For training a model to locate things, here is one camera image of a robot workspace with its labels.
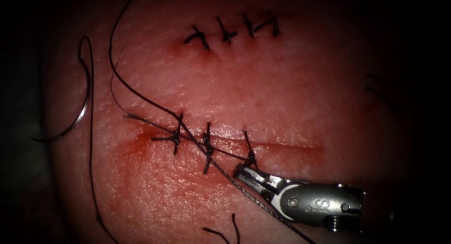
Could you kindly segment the right arm needle driver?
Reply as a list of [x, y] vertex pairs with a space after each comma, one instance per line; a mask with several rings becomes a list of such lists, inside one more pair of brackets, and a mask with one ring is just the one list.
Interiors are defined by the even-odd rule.
[[297, 183], [285, 187], [272, 206], [288, 221], [333, 232], [361, 232], [361, 189], [343, 184]]

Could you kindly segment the right arm needle driver jaw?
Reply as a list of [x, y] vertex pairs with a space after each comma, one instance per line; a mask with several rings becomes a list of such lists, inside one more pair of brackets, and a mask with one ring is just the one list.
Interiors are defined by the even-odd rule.
[[241, 166], [241, 181], [253, 189], [283, 189], [291, 184], [288, 179], [243, 165]]
[[234, 172], [237, 178], [271, 203], [277, 191], [277, 177], [264, 172]]

